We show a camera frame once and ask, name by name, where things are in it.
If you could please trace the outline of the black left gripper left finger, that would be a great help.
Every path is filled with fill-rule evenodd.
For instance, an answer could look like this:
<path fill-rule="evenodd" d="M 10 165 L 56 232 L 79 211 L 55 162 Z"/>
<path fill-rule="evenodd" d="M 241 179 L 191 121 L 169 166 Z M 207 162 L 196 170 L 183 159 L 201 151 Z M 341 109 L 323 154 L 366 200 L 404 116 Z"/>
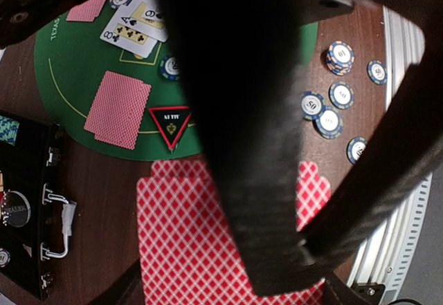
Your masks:
<path fill-rule="evenodd" d="M 117 278 L 106 291 L 89 302 L 90 305 L 143 305 L 144 303 L 145 298 L 139 259 Z"/>

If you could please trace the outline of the blue tan chip stack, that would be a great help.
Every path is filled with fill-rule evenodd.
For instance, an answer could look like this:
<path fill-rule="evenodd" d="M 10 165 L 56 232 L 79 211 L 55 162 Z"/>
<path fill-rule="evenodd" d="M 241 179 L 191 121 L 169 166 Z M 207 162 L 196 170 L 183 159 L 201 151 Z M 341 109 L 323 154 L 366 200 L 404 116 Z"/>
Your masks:
<path fill-rule="evenodd" d="M 335 75 L 347 75 L 354 61 L 354 50 L 344 41 L 334 41 L 326 50 L 326 65 Z"/>

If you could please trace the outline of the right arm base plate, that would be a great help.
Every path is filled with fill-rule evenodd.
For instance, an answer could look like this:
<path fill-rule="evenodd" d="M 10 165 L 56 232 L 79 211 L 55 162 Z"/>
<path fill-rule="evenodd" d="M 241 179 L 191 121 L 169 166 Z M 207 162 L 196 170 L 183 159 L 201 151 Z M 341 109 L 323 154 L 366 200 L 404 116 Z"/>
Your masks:
<path fill-rule="evenodd" d="M 386 286 L 383 284 L 356 284 L 354 291 L 367 302 L 379 303 L 383 297 Z"/>

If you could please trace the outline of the dealt red card top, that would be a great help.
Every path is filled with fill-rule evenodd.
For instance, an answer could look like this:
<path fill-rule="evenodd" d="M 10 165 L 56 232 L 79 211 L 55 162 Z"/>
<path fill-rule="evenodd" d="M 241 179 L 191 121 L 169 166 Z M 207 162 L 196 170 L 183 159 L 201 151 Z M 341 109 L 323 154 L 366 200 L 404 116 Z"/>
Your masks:
<path fill-rule="evenodd" d="M 99 16 L 106 0 L 88 0 L 69 10 L 67 21 L 93 22 Z"/>

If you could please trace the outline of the dealt red card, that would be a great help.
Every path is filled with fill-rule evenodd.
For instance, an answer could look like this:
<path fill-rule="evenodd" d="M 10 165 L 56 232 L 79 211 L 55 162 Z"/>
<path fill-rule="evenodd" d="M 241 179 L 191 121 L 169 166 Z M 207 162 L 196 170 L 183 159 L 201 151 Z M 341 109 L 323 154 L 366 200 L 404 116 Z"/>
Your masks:
<path fill-rule="evenodd" d="M 151 86 L 133 77 L 106 71 L 84 129 L 95 139 L 133 150 Z"/>
<path fill-rule="evenodd" d="M 88 0 L 69 10 L 67 21 L 93 22 L 99 16 L 106 0 Z"/>

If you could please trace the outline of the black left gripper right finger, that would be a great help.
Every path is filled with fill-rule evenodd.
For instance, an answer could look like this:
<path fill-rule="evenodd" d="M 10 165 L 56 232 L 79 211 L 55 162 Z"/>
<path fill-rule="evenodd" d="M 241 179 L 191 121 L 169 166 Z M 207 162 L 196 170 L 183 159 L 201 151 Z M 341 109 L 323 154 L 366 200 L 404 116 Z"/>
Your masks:
<path fill-rule="evenodd" d="M 327 305 L 358 305 L 363 304 L 363 298 L 348 288 L 334 273 L 325 278 L 323 289 L 323 304 Z"/>

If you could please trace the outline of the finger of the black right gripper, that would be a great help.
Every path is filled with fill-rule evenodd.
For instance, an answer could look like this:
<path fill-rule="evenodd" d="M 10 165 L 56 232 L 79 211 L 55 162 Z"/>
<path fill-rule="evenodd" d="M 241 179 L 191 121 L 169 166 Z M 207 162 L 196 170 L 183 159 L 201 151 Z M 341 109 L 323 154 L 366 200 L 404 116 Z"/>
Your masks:
<path fill-rule="evenodd" d="M 159 0 L 185 97 L 253 290 L 304 289 L 344 262 L 442 163 L 442 0 L 383 4 L 426 38 L 364 154 L 296 230 L 302 0 Z"/>

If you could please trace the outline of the red-backed card deck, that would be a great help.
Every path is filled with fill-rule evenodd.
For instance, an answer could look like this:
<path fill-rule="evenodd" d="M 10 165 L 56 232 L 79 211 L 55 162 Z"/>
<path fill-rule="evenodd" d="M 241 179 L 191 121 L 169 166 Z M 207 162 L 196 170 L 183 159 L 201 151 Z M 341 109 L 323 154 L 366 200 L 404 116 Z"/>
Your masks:
<path fill-rule="evenodd" d="M 321 304 L 324 281 L 258 297 L 201 160 L 157 160 L 137 182 L 138 248 L 146 304 Z"/>

